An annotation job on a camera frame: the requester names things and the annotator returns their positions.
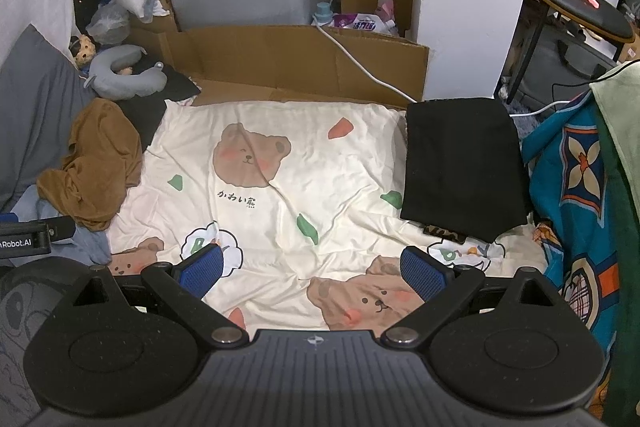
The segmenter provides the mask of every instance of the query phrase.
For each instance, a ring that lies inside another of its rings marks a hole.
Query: brown cloth
[[[38,194],[78,225],[104,230],[140,183],[140,136],[115,103],[96,98],[74,120],[69,151],[62,169],[38,177]]]

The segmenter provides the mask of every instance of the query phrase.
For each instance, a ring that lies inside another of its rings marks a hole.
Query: bed sheet
[[[457,245],[399,219],[404,112],[354,103],[166,103],[142,181],[107,231],[111,251],[123,252],[111,270],[177,264],[218,243],[223,277],[204,301],[251,335],[380,334],[422,304],[399,273],[407,245],[492,276],[523,265],[545,270],[532,227],[492,245]]]

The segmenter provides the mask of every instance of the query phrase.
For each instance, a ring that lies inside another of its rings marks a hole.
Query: triangular cutout
[[[520,302],[521,304],[534,304],[536,306],[554,305],[535,280],[527,281],[524,284],[524,288],[522,288],[522,293],[520,294]]]
[[[99,277],[94,277],[84,287],[84,290],[80,293],[74,306],[87,306],[88,304],[103,304],[109,301],[107,292],[104,291],[102,280]]]

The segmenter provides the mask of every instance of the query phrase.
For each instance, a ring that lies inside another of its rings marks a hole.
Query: gray neck pillow
[[[115,46],[100,52],[89,66],[89,80],[85,87],[92,85],[95,92],[107,100],[127,100],[135,95],[148,96],[164,89],[166,75],[162,73],[162,62],[156,62],[140,74],[117,74],[124,68],[133,66],[140,60],[144,48],[133,44]]]

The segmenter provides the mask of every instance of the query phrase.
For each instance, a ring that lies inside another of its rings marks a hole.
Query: bear face
[[[330,330],[372,330],[376,337],[424,303],[402,279],[400,260],[380,255],[346,281],[313,277],[306,296]]]
[[[164,250],[164,241],[149,237],[136,248],[129,248],[111,256],[108,264],[113,275],[137,275],[150,264],[158,261],[158,252]]]
[[[218,178],[234,187],[268,187],[290,152],[286,136],[265,136],[232,123],[225,127],[213,151],[213,169]]]

